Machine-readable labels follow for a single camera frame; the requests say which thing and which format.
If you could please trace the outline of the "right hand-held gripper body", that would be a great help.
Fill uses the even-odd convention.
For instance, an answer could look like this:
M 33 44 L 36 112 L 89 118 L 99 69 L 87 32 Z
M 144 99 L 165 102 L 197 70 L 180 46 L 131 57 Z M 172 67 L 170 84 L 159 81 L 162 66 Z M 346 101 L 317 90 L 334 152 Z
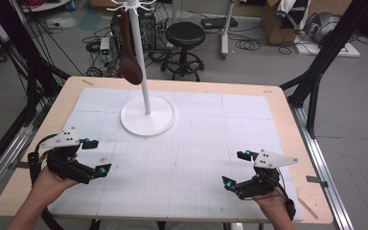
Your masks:
M 295 157 L 283 155 L 270 150 L 257 152 L 258 156 L 253 163 L 255 175 L 246 181 L 236 185 L 235 194 L 239 199 L 246 199 L 253 196 L 264 196 L 279 188 L 288 199 L 285 189 L 280 185 L 280 167 L 297 164 Z

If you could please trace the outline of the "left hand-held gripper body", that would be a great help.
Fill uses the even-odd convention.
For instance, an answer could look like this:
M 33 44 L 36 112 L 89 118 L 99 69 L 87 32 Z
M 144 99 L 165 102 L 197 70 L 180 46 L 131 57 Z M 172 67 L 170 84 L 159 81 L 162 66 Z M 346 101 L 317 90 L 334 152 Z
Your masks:
M 45 151 L 46 162 L 51 173 L 88 184 L 94 177 L 95 169 L 78 162 L 76 153 L 81 149 L 80 137 L 72 126 L 59 134 L 48 136 L 39 145 Z

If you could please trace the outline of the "white hook rack stand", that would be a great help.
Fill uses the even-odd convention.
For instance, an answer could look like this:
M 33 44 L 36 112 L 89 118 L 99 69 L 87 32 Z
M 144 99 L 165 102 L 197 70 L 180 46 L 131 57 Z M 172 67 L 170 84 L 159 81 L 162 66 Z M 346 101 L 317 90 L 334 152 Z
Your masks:
M 130 45 L 143 74 L 143 80 L 139 84 L 142 88 L 142 96 L 134 97 L 125 103 L 121 111 L 122 125 L 127 131 L 138 136 L 161 134 L 174 123 L 175 111 L 171 102 L 159 96 L 151 96 L 148 88 L 138 10 L 145 10 L 146 5 L 150 5 L 152 2 L 141 2 L 140 0 L 111 1 L 116 5 L 116 8 L 108 8 L 109 11 L 124 10 L 128 15 Z

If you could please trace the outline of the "brown wooden spoon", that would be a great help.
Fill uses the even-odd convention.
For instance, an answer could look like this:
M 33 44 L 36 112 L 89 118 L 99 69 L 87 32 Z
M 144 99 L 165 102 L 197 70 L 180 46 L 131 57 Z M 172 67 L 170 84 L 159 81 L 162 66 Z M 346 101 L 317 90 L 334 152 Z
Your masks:
M 128 15 L 124 10 L 118 10 L 119 27 L 124 40 L 123 56 L 120 61 L 120 68 L 123 77 L 133 85 L 139 85 L 143 80 L 141 67 L 133 54 L 130 45 L 130 32 Z

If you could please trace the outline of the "person's right hand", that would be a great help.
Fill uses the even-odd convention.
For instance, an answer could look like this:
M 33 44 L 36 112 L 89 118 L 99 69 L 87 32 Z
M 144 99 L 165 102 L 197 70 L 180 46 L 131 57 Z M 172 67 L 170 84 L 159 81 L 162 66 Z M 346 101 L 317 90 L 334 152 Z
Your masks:
M 272 222 L 289 221 L 285 199 L 278 194 L 255 195 L 252 197 L 264 215 Z

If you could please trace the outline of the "person's left hand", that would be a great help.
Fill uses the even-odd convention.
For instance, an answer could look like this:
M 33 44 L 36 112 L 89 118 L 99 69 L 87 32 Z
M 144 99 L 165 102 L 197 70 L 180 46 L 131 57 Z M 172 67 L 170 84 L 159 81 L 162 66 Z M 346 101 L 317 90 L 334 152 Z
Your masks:
M 58 199 L 64 191 L 77 184 L 77 181 L 62 179 L 44 167 L 32 187 L 30 197 L 33 202 L 46 207 Z

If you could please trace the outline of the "thin wooden stick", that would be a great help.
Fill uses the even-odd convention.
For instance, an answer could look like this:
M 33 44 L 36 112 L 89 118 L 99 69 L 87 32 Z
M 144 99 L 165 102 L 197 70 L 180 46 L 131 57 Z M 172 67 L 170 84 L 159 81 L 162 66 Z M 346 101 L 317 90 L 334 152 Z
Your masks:
M 297 197 L 299 203 L 310 213 L 314 219 L 318 219 L 318 215 L 312 210 L 312 208 L 301 198 Z

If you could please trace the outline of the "black computer tower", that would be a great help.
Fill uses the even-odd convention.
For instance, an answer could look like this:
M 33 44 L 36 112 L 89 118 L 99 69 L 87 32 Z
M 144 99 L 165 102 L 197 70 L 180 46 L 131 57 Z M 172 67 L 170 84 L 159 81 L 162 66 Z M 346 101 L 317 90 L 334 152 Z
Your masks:
M 123 54 L 124 40 L 119 26 L 119 16 L 114 14 L 110 23 L 110 29 L 115 44 L 116 57 Z M 151 12 L 139 11 L 139 29 L 144 53 L 153 51 L 156 47 L 155 18 Z

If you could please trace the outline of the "brown cardboard box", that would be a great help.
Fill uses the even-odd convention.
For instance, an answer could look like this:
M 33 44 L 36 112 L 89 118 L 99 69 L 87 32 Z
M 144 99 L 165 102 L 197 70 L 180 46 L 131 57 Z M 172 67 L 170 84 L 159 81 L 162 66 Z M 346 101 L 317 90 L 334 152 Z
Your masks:
M 273 45 L 292 43 L 304 29 L 310 6 L 306 16 L 302 20 L 296 20 L 289 15 L 286 17 L 276 15 L 280 0 L 264 0 L 264 2 L 261 25 L 268 42 Z

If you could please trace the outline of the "black round stool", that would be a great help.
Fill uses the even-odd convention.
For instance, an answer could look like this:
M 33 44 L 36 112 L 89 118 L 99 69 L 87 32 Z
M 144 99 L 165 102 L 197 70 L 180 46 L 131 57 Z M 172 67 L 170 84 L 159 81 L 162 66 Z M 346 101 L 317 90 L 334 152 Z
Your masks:
M 177 76 L 195 75 L 195 80 L 200 81 L 198 71 L 205 68 L 203 61 L 190 50 L 202 44 L 206 38 L 204 30 L 193 22 L 173 23 L 165 33 L 167 41 L 178 48 L 178 51 L 168 51 L 160 70 L 172 73 L 172 80 Z

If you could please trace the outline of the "flat black device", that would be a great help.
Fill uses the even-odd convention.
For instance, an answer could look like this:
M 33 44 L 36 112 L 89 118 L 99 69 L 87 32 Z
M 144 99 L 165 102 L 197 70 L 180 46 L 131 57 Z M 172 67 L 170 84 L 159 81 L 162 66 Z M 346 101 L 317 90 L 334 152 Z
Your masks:
M 226 25 L 225 17 L 205 18 L 200 20 L 201 26 L 204 30 L 224 29 Z M 231 17 L 228 28 L 238 27 L 238 22 Z

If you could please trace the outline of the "white round table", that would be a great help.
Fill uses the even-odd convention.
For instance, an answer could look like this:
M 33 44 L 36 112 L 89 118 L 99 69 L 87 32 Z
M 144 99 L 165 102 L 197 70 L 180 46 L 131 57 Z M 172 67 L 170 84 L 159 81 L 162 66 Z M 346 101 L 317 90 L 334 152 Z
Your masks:
M 23 12 L 43 12 L 65 6 L 70 0 L 21 0 Z

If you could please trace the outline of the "white cloth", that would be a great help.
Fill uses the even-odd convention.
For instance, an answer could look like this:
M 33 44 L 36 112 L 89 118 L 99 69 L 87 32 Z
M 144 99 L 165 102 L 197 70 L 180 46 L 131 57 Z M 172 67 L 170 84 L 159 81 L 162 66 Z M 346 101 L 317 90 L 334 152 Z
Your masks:
M 280 0 L 276 15 L 281 17 L 290 16 L 296 20 L 302 20 L 311 0 Z

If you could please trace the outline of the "aluminium rail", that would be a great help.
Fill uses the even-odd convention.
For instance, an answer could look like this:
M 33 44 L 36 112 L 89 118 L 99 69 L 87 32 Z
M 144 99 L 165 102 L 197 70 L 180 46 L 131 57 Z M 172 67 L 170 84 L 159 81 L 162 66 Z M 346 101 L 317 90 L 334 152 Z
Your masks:
M 328 164 L 323 156 L 322 150 L 315 137 L 312 137 L 307 129 L 308 118 L 303 108 L 290 106 L 290 111 L 294 117 L 296 125 L 308 151 L 310 161 L 316 173 L 316 180 L 322 188 L 323 194 L 327 199 L 333 220 L 339 230 L 355 230 L 343 204 L 341 196 L 336 188 L 334 179 L 329 170 Z
M 16 165 L 18 157 L 27 147 L 27 143 L 34 134 L 34 128 L 23 126 L 15 134 L 9 137 L 9 143 L 3 147 L 3 153 L 0 156 L 0 182 L 12 165 Z

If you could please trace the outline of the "black metal frame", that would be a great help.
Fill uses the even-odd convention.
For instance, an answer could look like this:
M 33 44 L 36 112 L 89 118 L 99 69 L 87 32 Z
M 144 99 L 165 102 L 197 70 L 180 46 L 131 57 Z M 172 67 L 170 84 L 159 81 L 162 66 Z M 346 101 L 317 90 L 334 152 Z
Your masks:
M 17 131 L 32 122 L 37 104 L 43 98 L 58 95 L 61 86 L 55 76 L 68 80 L 71 75 L 57 68 L 39 53 L 10 0 L 0 0 L 0 25 L 16 48 L 19 57 L 1 36 L 0 45 L 10 56 L 17 74 L 27 81 L 27 103 L 0 140 L 1 158 Z
M 322 77 L 337 57 L 341 46 L 348 42 L 367 14 L 368 0 L 353 0 L 323 46 L 330 48 L 333 45 L 335 53 L 323 52 L 318 54 L 306 72 L 280 85 L 282 90 L 295 86 L 293 93 L 287 97 L 287 101 L 295 107 L 302 108 L 306 98 L 310 98 L 307 129 L 312 137 L 315 137 L 315 116 Z

